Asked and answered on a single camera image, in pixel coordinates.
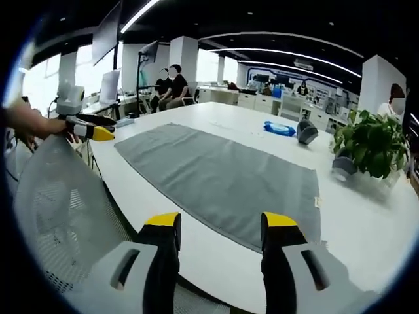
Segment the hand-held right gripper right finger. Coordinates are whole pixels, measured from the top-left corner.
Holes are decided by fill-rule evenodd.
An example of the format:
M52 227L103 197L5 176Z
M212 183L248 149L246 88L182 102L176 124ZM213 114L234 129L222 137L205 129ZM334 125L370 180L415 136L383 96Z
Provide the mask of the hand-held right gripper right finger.
M356 287L347 267L323 245L307 242L285 215L262 213L261 249L267 313L363 313L378 299Z

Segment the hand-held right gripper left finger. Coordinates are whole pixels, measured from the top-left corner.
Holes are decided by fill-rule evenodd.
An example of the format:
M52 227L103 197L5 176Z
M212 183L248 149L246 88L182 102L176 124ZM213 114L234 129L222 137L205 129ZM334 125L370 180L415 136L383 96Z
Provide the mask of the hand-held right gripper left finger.
M173 313L180 269L181 214L151 217L135 241L123 241L66 292L78 313Z

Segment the person's left hand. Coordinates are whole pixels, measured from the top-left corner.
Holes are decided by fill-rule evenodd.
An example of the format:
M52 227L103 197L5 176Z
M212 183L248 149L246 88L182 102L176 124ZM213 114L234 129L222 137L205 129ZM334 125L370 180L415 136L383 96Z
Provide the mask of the person's left hand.
M71 143L79 142L79 136L67 128L66 121L45 118L37 111L30 111L29 113L29 134L40 139L46 139L50 135L64 135Z

